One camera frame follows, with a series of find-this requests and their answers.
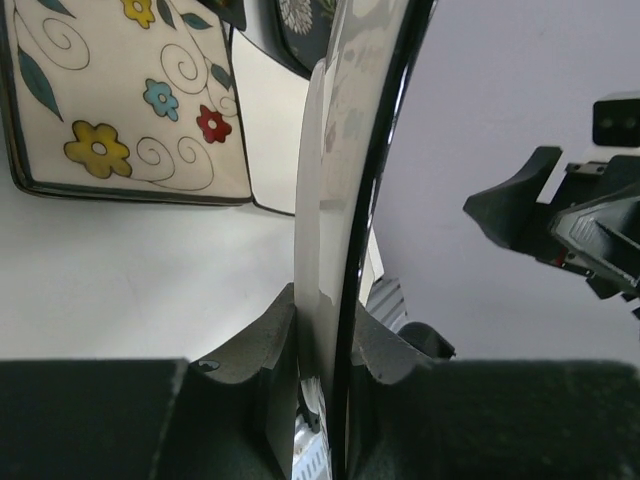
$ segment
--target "yellow flower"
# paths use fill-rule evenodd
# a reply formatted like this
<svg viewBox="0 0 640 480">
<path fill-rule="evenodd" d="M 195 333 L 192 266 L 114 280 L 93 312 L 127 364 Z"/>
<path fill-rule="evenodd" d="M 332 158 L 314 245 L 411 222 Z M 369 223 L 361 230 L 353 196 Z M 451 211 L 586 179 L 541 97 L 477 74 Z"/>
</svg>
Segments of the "yellow flower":
<svg viewBox="0 0 640 480">
<path fill-rule="evenodd" d="M 73 122 L 75 142 L 64 145 L 64 153 L 72 162 L 81 163 L 94 177 L 109 178 L 112 173 L 130 177 L 129 149 L 118 142 L 118 132 L 111 125 L 94 127 L 84 121 Z"/>
<path fill-rule="evenodd" d="M 149 24 L 156 21 L 151 11 L 151 0 L 120 0 L 124 5 L 124 14 L 130 20 L 135 20 L 142 28 L 149 28 Z"/>
</svg>

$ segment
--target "metal grate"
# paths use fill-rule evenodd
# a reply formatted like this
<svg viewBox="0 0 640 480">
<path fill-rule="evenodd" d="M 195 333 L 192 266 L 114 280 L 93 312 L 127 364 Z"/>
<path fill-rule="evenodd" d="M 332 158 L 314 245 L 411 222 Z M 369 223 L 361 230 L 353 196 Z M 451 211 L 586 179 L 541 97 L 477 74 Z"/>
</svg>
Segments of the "metal grate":
<svg viewBox="0 0 640 480">
<path fill-rule="evenodd" d="M 329 480 L 322 435 L 313 433 L 302 416 L 296 418 L 292 480 Z"/>
<path fill-rule="evenodd" d="M 404 295 L 397 278 L 381 278 L 371 288 L 367 311 L 392 332 L 409 322 Z"/>
</svg>

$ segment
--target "floral plate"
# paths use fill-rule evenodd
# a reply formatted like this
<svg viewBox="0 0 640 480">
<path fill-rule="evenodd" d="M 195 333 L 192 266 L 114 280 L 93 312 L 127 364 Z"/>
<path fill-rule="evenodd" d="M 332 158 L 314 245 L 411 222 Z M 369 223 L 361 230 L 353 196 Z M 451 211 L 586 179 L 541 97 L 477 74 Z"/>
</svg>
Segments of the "floral plate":
<svg viewBox="0 0 640 480">
<path fill-rule="evenodd" d="M 39 194 L 251 201 L 220 19 L 194 0 L 0 0 L 12 173 Z"/>
</svg>

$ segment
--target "white background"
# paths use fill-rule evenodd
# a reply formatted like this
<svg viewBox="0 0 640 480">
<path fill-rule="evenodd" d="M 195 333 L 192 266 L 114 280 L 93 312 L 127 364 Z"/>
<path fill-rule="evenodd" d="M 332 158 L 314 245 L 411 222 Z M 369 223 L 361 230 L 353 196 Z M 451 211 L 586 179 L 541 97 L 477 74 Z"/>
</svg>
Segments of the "white background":
<svg viewBox="0 0 640 480">
<path fill-rule="evenodd" d="M 439 3 L 376 215 L 409 313 L 461 358 L 640 363 L 633 307 L 497 249 L 461 210 L 538 145 L 579 160 L 592 103 L 640 89 L 640 3 Z M 33 198 L 0 154 L 0 356 L 205 353 L 292 278 L 292 248 L 293 221 L 253 207 Z"/>
<path fill-rule="evenodd" d="M 538 145 L 564 148 L 560 170 L 581 160 L 593 102 L 640 90 L 638 18 L 634 0 L 439 2 L 375 228 L 410 316 L 441 331 L 460 358 L 640 364 L 637 304 L 599 301 L 580 277 L 494 247 L 462 212 Z"/>
<path fill-rule="evenodd" d="M 0 158 L 0 357 L 209 352 L 293 278 L 293 219 L 43 199 Z"/>
</svg>

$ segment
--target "blue flower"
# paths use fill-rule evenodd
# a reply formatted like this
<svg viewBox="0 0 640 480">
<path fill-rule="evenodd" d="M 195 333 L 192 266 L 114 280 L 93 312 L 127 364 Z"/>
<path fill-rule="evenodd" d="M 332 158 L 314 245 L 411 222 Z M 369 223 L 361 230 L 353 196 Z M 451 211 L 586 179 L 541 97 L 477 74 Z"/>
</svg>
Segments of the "blue flower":
<svg viewBox="0 0 640 480">
<path fill-rule="evenodd" d="M 156 82 L 147 79 L 147 91 L 144 92 L 144 100 L 153 107 L 159 117 L 169 117 L 178 121 L 178 99 L 171 93 L 171 87 L 164 82 Z"/>
</svg>

